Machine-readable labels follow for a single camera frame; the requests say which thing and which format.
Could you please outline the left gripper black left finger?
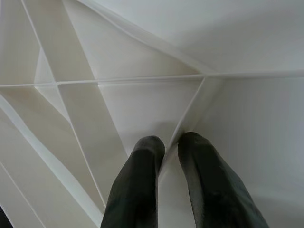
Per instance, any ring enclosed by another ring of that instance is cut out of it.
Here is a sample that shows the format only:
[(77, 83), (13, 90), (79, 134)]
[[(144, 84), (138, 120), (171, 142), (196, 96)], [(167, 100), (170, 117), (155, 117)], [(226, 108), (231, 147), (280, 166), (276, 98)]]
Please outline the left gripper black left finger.
[(165, 146), (141, 138), (113, 182), (101, 228), (158, 228), (157, 181)]

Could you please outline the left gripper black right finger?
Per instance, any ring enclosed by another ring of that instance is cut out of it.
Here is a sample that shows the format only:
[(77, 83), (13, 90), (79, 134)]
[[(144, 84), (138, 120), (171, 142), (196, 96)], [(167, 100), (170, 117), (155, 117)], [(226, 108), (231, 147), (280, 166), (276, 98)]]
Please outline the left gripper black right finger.
[(269, 228), (242, 180), (209, 140), (184, 133), (178, 157), (196, 228)]

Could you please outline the white plastic table top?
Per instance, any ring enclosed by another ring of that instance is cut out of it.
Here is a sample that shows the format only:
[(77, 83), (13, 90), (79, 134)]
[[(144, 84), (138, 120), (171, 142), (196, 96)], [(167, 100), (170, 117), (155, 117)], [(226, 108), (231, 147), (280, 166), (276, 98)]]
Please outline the white plastic table top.
[(100, 228), (160, 137), (159, 228), (195, 228), (177, 141), (208, 138), (270, 228), (304, 228), (304, 0), (0, 0), (0, 210)]

